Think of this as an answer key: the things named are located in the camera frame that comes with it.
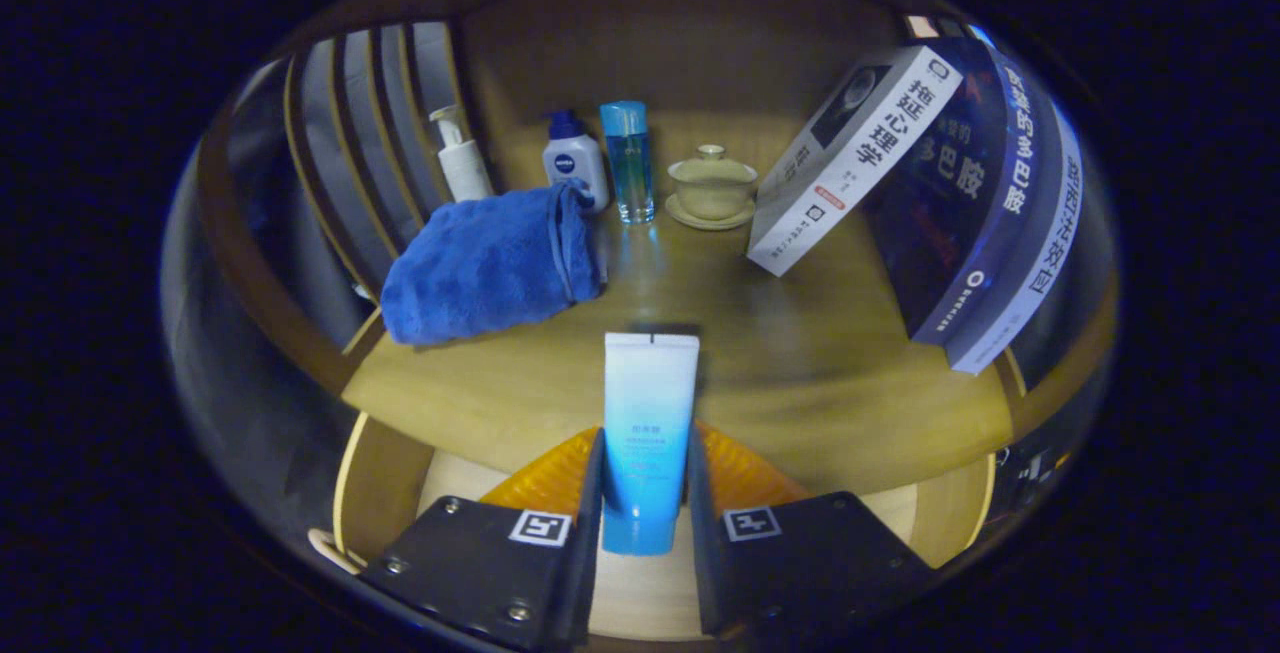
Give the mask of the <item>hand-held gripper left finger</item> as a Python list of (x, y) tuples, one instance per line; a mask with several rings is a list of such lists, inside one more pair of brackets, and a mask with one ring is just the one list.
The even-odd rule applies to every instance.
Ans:
[(507, 652), (576, 652), (589, 620), (602, 533), (605, 435), (588, 429), (572, 465), (573, 515), (438, 498), (358, 575), (452, 633)]

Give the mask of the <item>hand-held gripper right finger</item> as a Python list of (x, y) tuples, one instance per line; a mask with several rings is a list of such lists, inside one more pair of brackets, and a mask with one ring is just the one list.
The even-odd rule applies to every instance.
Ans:
[(728, 440), (696, 424), (687, 502), (701, 631), (836, 639), (933, 586), (934, 570), (856, 496), (780, 499), (772, 467), (728, 471)]

